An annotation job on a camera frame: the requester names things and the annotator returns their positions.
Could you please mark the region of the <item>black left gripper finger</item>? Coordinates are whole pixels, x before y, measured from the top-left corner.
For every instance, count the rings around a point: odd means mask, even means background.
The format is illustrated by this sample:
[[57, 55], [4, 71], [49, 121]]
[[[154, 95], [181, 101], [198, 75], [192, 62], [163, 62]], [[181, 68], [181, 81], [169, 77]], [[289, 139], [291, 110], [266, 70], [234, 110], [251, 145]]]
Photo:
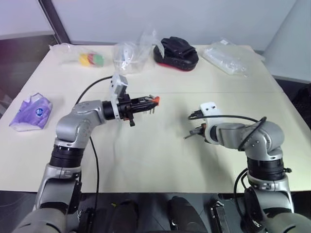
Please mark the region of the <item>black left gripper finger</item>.
[[151, 111], [157, 106], [156, 103], [138, 103], [132, 105], [132, 113]]
[[132, 99], [132, 104], [156, 104], [156, 102], [154, 101], [154, 98], [144, 96]]

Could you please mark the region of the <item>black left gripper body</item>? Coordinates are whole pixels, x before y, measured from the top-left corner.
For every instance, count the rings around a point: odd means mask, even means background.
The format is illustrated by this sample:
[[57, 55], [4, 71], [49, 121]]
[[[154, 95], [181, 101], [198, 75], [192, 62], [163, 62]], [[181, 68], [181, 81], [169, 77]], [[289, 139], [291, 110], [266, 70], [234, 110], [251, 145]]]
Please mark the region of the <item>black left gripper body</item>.
[[118, 110], [120, 119], [123, 121], [129, 120], [130, 126], [135, 126], [134, 123], [134, 116], [132, 111], [132, 102], [130, 99], [129, 94], [124, 94], [122, 98], [118, 98], [119, 104], [118, 104]]

